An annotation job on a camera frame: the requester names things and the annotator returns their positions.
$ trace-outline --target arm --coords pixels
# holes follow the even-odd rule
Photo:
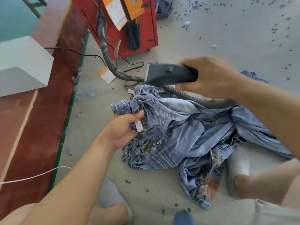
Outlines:
[[[84,225],[88,218],[109,163],[115,151],[126,145],[136,133],[129,124],[142,118],[144,111],[112,121],[94,140],[73,169],[47,194],[21,225]]]
[[[300,160],[300,98],[240,74],[216,57],[187,58],[180,64],[198,70],[198,80],[178,90],[208,98],[233,99],[248,108]]]

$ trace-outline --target red cabinet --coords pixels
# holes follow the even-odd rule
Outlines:
[[[99,42],[96,35],[97,25],[97,11],[98,4],[97,0],[72,0],[81,17],[84,19],[88,29],[93,35],[94,39]],[[102,0],[100,0],[100,6],[106,16],[107,21],[107,37],[112,39],[121,39],[121,45],[119,47],[119,53],[122,56],[127,56],[140,51],[144,51],[155,46],[158,46],[157,26],[156,26],[156,15],[155,15],[155,1],[154,0],[142,0],[145,6],[145,12],[139,16],[140,25],[140,42],[141,47],[136,51],[131,51],[128,47],[128,38],[126,33],[118,29],[113,24],[109,17]],[[107,42],[115,47],[117,40],[107,38]],[[114,59],[114,50],[108,46],[110,56]]]

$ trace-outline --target hand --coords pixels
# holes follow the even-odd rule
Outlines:
[[[212,99],[233,99],[252,80],[240,74],[217,57],[186,58],[179,64],[197,69],[198,79],[191,83],[176,84],[176,89],[201,94]]]
[[[114,114],[110,123],[107,124],[97,138],[100,138],[101,141],[104,140],[115,150],[125,146],[137,135],[136,132],[132,131],[129,124],[141,119],[144,116],[144,113],[143,110],[140,110],[135,114]]]

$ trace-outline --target black handheld tool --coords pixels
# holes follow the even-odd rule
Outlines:
[[[194,82],[198,79],[196,69],[180,65],[166,63],[149,63],[145,84],[162,87],[177,83]]]

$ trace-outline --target green edge trim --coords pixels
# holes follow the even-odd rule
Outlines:
[[[86,37],[85,37],[85,40],[84,40],[84,43],[83,43],[83,50],[82,50],[83,54],[85,53],[85,49],[86,49],[86,45],[87,45],[87,42],[88,42],[88,36],[89,36],[89,34],[90,33],[86,34]],[[83,58],[84,58],[84,56],[81,56],[79,67],[81,67],[82,64],[83,64]],[[75,94],[76,93],[73,91],[72,98],[71,98],[70,105],[69,105],[69,109],[68,109],[68,113],[67,113],[67,118],[66,118],[65,126],[64,126],[64,132],[65,132],[65,129],[69,125],[69,120],[70,120],[70,116],[71,116],[71,112],[72,112],[72,108],[73,108],[73,104],[74,104]],[[59,165],[59,160],[60,160],[60,156],[62,155],[62,148],[64,146],[65,137],[66,137],[66,135],[62,134],[62,138],[60,140],[60,144],[59,144],[59,148],[58,148],[58,152],[57,152],[57,156],[56,156],[56,160],[55,160],[55,166],[54,166],[55,168],[58,167],[58,165]],[[52,173],[52,177],[51,177],[51,180],[50,180],[50,185],[49,185],[48,192],[50,192],[53,189],[53,187],[54,187],[56,173],[57,173],[57,169],[55,169],[53,171],[53,173]]]

